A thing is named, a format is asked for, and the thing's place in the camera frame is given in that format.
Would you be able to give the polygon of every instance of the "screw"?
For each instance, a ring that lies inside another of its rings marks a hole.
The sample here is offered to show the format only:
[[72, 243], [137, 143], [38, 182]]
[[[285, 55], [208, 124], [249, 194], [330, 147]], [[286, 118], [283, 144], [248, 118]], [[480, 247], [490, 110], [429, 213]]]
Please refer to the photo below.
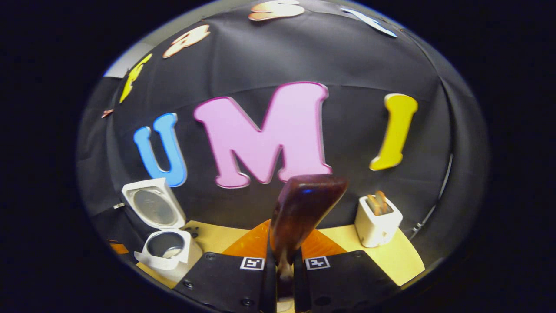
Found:
[[243, 305], [243, 306], [252, 306], [253, 303], [254, 303], [254, 302], [253, 302], [253, 300], [251, 300], [251, 299], [245, 298], [245, 299], [242, 299], [242, 300], [241, 300], [241, 305]]
[[183, 281], [183, 284], [184, 284], [187, 288], [193, 289], [193, 283], [192, 283], [192, 282], [190, 282], [190, 281], [188, 281], [188, 280], [184, 280], [184, 281]]

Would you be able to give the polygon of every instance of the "open white container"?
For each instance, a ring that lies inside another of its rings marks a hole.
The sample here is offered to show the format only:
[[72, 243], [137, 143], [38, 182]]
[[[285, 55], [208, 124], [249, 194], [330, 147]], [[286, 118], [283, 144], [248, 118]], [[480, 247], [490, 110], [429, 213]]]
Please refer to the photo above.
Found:
[[135, 251], [135, 258], [161, 276], [179, 282], [203, 251], [191, 234], [180, 230], [185, 226], [185, 214], [166, 178], [126, 184], [122, 194], [143, 222], [160, 229], [150, 234], [142, 252]]
[[401, 212], [390, 200], [386, 199], [386, 203], [391, 212], [376, 216], [367, 204], [367, 196], [359, 198], [355, 229], [361, 244], [367, 248], [389, 243], [403, 219]]

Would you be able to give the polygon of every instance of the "letter m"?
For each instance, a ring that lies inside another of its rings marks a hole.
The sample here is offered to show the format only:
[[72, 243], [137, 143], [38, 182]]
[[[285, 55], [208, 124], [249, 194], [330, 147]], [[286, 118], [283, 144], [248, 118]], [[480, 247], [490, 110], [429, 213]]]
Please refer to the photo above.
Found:
[[263, 184], [270, 183], [280, 151], [284, 167], [278, 177], [284, 182], [296, 175], [332, 173], [324, 161], [321, 131], [321, 107], [327, 97], [326, 86], [315, 82], [282, 85], [270, 100], [262, 129], [230, 97], [200, 104], [193, 115], [204, 124], [212, 146], [219, 170], [216, 184], [249, 185], [234, 155]]

